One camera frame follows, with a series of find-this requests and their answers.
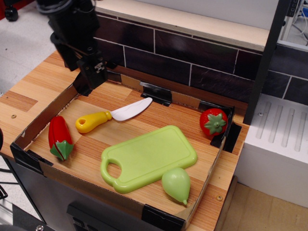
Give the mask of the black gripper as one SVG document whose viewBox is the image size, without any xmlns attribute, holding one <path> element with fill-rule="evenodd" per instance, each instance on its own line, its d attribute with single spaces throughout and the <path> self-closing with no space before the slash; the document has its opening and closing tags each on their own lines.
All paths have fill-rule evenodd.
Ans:
<svg viewBox="0 0 308 231">
<path fill-rule="evenodd" d="M 57 51 L 70 71 L 80 69 L 76 89 L 95 89 L 108 79 L 95 32 L 99 28 L 94 4 L 48 4 L 47 14 Z"/>
</svg>

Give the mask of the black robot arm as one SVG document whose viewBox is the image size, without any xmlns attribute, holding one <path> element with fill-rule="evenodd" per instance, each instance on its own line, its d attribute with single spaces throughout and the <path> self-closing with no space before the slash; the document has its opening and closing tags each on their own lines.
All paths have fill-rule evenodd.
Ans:
<svg viewBox="0 0 308 231">
<path fill-rule="evenodd" d="M 107 79 L 103 54 L 94 38 L 99 21 L 92 0 L 39 0 L 38 11 L 53 29 L 51 42 L 71 71 L 80 72 L 73 82 L 77 92 L 89 95 Z"/>
</svg>

